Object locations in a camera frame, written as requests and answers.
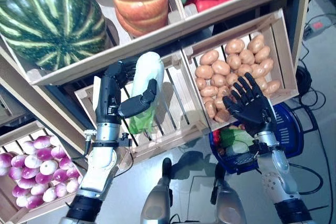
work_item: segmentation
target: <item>striped watermelon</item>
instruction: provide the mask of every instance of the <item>striped watermelon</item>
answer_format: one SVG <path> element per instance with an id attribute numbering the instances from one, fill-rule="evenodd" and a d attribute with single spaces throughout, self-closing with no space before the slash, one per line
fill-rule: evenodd
<path id="1" fill-rule="evenodd" d="M 46 70 L 101 52 L 107 37 L 93 0 L 1 0 L 0 32 L 16 54 Z"/>

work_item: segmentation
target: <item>pumpkin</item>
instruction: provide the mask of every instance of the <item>pumpkin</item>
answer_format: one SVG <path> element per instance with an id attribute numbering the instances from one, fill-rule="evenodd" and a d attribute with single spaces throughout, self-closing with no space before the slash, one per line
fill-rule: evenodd
<path id="1" fill-rule="evenodd" d="M 101 52 L 107 37 L 93 0 L 3 0 L 0 32 L 16 54 L 46 70 Z"/>
<path id="2" fill-rule="evenodd" d="M 168 0 L 113 0 L 121 26 L 139 37 L 166 25 Z"/>

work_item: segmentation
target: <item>blue basket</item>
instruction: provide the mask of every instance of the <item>blue basket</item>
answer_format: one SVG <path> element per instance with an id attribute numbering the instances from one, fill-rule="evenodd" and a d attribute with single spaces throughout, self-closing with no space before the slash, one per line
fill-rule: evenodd
<path id="1" fill-rule="evenodd" d="M 300 120 L 295 113 L 295 111 L 299 109 L 305 109 L 312 123 L 311 129 L 305 131 L 302 129 Z M 285 103 L 275 105 L 274 111 L 277 119 L 275 136 L 280 145 L 285 149 L 286 157 L 290 158 L 300 155 L 303 151 L 304 134 L 317 129 L 317 122 L 314 115 L 305 106 L 292 109 Z M 240 174 L 258 168 L 257 160 L 253 159 L 254 155 L 252 153 L 247 152 L 233 156 L 220 156 L 215 146 L 212 133 L 209 133 L 209 141 L 213 154 L 228 173 Z"/>

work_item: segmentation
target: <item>gray floor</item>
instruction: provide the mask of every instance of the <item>gray floor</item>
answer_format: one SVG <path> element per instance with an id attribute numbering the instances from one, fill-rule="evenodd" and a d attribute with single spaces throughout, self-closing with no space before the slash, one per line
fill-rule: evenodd
<path id="1" fill-rule="evenodd" d="M 311 17 L 323 13 L 336 13 L 336 9 L 330 4 L 330 0 L 313 0 L 309 5 L 307 21 Z M 312 75 L 312 86 L 324 92 L 327 96 L 325 106 L 321 110 L 315 111 L 314 114 L 318 120 L 327 149 L 334 186 L 336 150 L 335 35 L 336 27 L 333 26 L 319 37 L 305 42 L 310 50 L 305 62 Z M 146 197 L 160 178 L 163 158 L 170 157 L 173 163 L 177 163 L 182 155 L 184 155 L 183 159 L 191 158 L 190 161 L 193 165 L 187 166 L 176 174 L 180 179 L 173 180 L 171 183 L 174 192 L 174 205 L 171 208 L 171 213 L 179 214 L 182 220 L 186 220 L 188 216 L 189 220 L 214 221 L 214 206 L 210 204 L 209 200 L 216 160 L 211 155 L 208 139 L 202 138 L 192 142 L 189 146 L 175 148 L 135 165 L 129 172 L 115 179 L 107 200 L 102 206 L 97 223 L 139 223 L 141 209 Z M 326 163 L 322 156 L 318 134 L 315 132 L 307 134 L 302 155 L 292 158 L 290 161 L 315 169 L 324 179 L 324 186 L 319 192 L 303 197 L 307 207 L 330 205 Z M 310 190 L 318 184 L 318 180 L 310 173 L 295 168 L 292 168 L 291 171 L 297 180 L 300 191 Z M 195 177 L 188 211 L 188 197 L 193 176 Z M 228 182 L 241 197 L 248 223 L 281 223 L 273 205 L 263 192 L 260 175 L 257 172 L 249 172 L 239 176 L 233 175 L 228 179 Z M 29 224 L 50 223 L 50 220 L 57 223 L 66 212 L 67 208 L 61 208 L 32 220 Z M 323 224 L 328 223 L 329 213 L 330 208 L 325 208 L 313 211 L 311 215 L 316 223 Z"/>

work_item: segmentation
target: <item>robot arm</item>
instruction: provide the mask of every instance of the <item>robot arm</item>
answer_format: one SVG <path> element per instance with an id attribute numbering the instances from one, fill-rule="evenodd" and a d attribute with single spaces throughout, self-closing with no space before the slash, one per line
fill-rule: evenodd
<path id="1" fill-rule="evenodd" d="M 88 157 L 88 171 L 60 224 L 95 222 L 118 170 L 119 156 L 115 148 L 131 145 L 128 133 L 119 138 L 121 119 L 145 111 L 155 99 L 157 83 L 152 79 L 142 95 L 121 102 L 120 89 L 133 79 L 135 63 L 125 65 L 119 61 L 111 65 L 101 79 L 95 77 L 92 104 L 97 116 L 97 131 L 86 131 L 86 152 L 90 149 L 92 136 L 96 139 Z"/>
<path id="2" fill-rule="evenodd" d="M 274 131 L 276 119 L 270 101 L 263 95 L 253 77 L 246 73 L 250 85 L 239 77 L 232 91 L 234 102 L 224 97 L 223 102 L 230 114 L 244 123 L 247 133 L 254 137 L 250 152 L 255 153 L 265 192 L 272 200 L 284 224 L 314 223 L 298 193 L 297 184 L 289 172 L 284 151 L 277 142 Z"/>

